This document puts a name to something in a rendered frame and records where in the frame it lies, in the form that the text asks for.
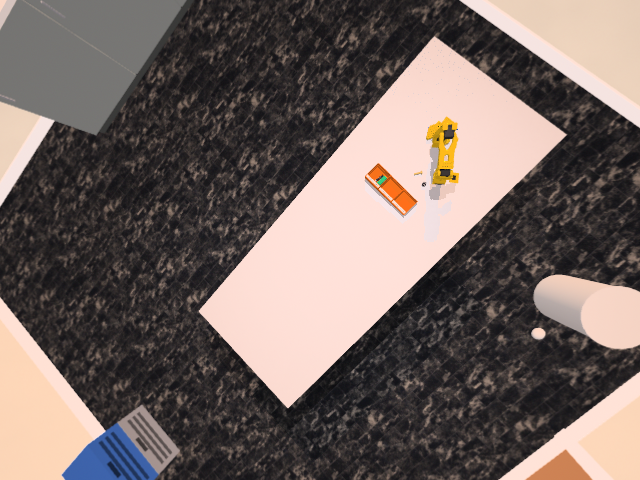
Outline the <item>orange labelled storage bins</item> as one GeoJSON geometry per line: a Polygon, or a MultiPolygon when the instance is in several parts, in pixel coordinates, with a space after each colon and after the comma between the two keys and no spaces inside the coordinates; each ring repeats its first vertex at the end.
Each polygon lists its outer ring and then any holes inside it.
{"type": "Polygon", "coordinates": [[[408,193],[379,163],[377,163],[365,178],[402,214],[409,211],[418,201],[408,193]],[[375,181],[381,175],[387,179],[379,185],[375,181]]]}

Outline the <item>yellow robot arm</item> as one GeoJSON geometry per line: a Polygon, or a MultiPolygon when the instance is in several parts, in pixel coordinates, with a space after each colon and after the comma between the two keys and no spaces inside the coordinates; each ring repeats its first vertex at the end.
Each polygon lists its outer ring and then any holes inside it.
{"type": "Polygon", "coordinates": [[[438,156],[438,165],[437,172],[435,172],[435,178],[439,180],[450,180],[453,178],[453,167],[454,167],[454,153],[457,146],[457,135],[455,131],[457,130],[458,123],[452,123],[449,119],[445,118],[445,120],[441,123],[438,121],[436,124],[431,125],[428,128],[426,139],[432,139],[432,148],[438,147],[439,156],[438,156]],[[446,144],[450,142],[452,139],[452,143],[448,150],[445,149],[446,144]],[[444,161],[444,156],[448,156],[448,161],[444,161]]]}

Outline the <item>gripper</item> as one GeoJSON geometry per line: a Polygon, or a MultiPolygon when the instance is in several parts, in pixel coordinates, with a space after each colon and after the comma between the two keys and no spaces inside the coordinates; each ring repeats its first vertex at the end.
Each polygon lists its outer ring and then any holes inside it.
{"type": "MultiPolygon", "coordinates": [[[[440,170],[440,169],[437,169],[437,168],[436,168],[436,169],[435,169],[435,172],[437,172],[438,170],[440,170]]],[[[433,177],[434,177],[434,178],[433,178],[433,182],[432,182],[432,184],[435,184],[435,185],[445,185],[446,180],[439,180],[439,179],[436,179],[436,178],[435,178],[435,172],[434,172],[434,174],[433,174],[433,177]]],[[[459,173],[454,173],[454,172],[453,172],[453,178],[452,178],[452,179],[450,179],[450,180],[449,180],[449,182],[451,182],[451,183],[458,183],[458,180],[459,180],[459,173]]]]}

